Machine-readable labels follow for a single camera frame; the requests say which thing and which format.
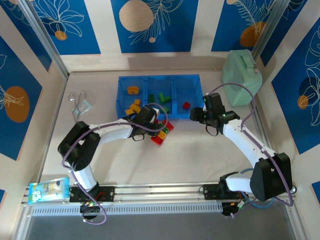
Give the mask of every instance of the red lego brick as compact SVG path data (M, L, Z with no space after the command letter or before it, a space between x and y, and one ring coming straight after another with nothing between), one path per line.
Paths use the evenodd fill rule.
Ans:
M171 132L175 127L172 126L172 124L168 121L168 124L166 125L166 128L168 128L168 129L169 129L169 132Z
M161 145L164 142L164 140L161 139L159 136L152 136L151 140L158 145Z
M183 104L183 108L188 110L190 108L190 103L188 103L187 101Z

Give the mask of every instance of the green plastic container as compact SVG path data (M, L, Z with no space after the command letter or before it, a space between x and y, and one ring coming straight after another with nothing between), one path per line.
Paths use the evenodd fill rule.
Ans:
M256 95L262 85L262 75L257 68L249 50L231 50L226 58L221 73L221 81L246 86ZM224 86L226 97L232 107L248 105L252 98L242 87L235 85Z

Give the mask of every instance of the white tabletop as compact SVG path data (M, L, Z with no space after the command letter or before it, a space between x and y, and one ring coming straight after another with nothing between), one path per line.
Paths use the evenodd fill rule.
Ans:
M73 102L70 94L86 93L93 108L80 117L86 124L103 124L117 120L116 97L119 76L199 74L203 93L221 84L219 71L115 71L72 73L55 124L44 164L41 181L68 175L61 166L58 145L75 124L69 111ZM223 88L218 92L227 111L234 110L242 119L250 112L248 106L231 108ZM143 141L119 139L97 148L91 167L100 184L160 184L218 181L233 171L251 167L241 151L225 136L206 133L205 125L188 119L170 120L174 130L161 146L146 136ZM254 120L246 126L256 134Z

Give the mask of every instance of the yellow block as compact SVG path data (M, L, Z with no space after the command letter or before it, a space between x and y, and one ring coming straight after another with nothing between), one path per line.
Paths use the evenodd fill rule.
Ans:
M166 136L167 134L165 134L163 131L160 131L160 133L158 134L158 137L161 139L165 139Z
M139 94L139 87L137 87L137 86L129 86L128 87L128 94L129 95L138 95Z
M138 106L140 107L140 99L134 100L134 103L133 103L133 104L138 105Z
M125 114L130 115L130 114L134 114L135 111L133 111L131 108L125 110Z
M141 108L139 106L135 105L134 103L131 104L130 108L136 113L139 113L141 110Z

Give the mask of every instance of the snack package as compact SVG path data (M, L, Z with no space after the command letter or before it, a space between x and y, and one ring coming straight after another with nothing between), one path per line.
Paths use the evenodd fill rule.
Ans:
M30 183L28 204L68 198L69 178L63 177L41 183Z

